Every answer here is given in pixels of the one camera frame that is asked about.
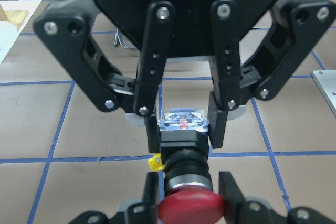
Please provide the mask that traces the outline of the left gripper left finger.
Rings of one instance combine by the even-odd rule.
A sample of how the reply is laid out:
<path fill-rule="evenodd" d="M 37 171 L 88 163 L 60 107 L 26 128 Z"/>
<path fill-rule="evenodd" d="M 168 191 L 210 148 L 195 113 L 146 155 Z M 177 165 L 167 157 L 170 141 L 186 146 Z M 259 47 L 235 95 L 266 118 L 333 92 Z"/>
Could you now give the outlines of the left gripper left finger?
<path fill-rule="evenodd" d="M 141 198 L 122 202 L 113 217 L 90 210 L 75 217 L 70 223 L 158 223 L 159 178 L 157 172 L 148 172 Z"/>

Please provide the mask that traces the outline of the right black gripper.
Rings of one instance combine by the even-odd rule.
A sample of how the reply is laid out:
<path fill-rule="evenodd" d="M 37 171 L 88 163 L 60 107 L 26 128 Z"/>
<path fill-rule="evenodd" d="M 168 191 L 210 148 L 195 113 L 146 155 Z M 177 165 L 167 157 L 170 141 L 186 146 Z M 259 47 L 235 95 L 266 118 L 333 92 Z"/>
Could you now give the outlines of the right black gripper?
<path fill-rule="evenodd" d="M 148 5 L 159 0 L 94 0 L 97 7 L 137 47 L 142 47 Z M 164 0 L 175 7 L 171 57 L 207 56 L 213 90 L 209 95 L 208 135 L 223 146 L 226 122 L 251 98 L 273 99 L 335 20 L 330 0 L 233 0 L 227 21 L 212 14 L 215 0 Z M 240 39 L 269 10 L 271 26 L 256 51 L 241 63 Z"/>

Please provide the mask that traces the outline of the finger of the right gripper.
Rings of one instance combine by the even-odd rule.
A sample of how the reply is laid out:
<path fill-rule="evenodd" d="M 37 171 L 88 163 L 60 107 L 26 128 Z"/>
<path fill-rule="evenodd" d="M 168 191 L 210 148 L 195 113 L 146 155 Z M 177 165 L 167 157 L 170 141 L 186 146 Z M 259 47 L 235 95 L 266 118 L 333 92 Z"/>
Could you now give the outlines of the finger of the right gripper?
<path fill-rule="evenodd" d="M 54 0 L 35 19 L 34 32 L 97 109 L 122 108 L 130 123 L 145 126 L 148 150 L 157 153 L 160 133 L 155 103 L 169 54 L 175 7 L 163 0 L 149 3 L 135 79 L 125 77 L 92 37 L 99 12 L 94 0 Z"/>

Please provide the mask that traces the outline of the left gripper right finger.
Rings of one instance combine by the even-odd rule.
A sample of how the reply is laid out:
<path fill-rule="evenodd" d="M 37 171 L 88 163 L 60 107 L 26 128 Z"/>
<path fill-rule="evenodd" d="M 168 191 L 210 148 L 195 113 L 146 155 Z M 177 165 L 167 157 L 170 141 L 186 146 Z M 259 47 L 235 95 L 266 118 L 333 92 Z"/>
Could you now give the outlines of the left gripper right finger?
<path fill-rule="evenodd" d="M 296 207 L 285 216 L 262 199 L 245 197 L 230 172 L 219 172 L 218 192 L 225 200 L 226 223 L 335 223 L 310 207 Z"/>

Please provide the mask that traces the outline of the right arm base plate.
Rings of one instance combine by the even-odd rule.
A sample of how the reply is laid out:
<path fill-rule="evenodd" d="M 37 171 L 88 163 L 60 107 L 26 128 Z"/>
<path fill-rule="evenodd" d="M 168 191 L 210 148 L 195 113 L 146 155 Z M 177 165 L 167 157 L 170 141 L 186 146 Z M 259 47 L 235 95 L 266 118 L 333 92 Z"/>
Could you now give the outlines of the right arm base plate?
<path fill-rule="evenodd" d="M 335 70 L 315 70 L 312 78 L 335 115 Z"/>

